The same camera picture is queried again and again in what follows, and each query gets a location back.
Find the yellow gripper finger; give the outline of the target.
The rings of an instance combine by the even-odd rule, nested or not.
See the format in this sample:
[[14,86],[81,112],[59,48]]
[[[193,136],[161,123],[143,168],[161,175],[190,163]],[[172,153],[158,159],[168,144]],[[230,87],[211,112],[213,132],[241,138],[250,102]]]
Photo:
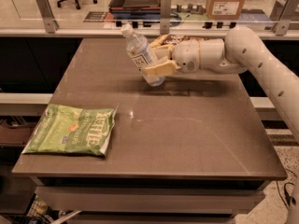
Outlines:
[[158,59],[171,58],[174,45],[166,42],[168,38],[169,35],[161,35],[149,43]]
[[148,76],[171,76],[180,69],[174,61],[167,60],[163,63],[157,63],[153,66],[147,66],[144,72]]

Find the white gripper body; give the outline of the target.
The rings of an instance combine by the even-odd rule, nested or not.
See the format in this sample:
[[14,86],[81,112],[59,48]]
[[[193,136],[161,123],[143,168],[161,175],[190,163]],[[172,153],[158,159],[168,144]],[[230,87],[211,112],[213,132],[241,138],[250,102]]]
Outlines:
[[197,40],[185,40],[174,46],[172,59],[179,66],[182,73],[192,73],[199,69],[199,42]]

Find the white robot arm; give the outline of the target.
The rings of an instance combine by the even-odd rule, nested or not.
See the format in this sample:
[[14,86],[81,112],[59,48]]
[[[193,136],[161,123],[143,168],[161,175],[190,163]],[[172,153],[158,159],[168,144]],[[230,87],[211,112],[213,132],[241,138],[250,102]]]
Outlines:
[[250,28],[238,26],[223,39],[153,42],[158,60],[142,69],[146,76],[171,76],[208,70],[216,74],[250,73],[299,141],[299,77],[278,60]]

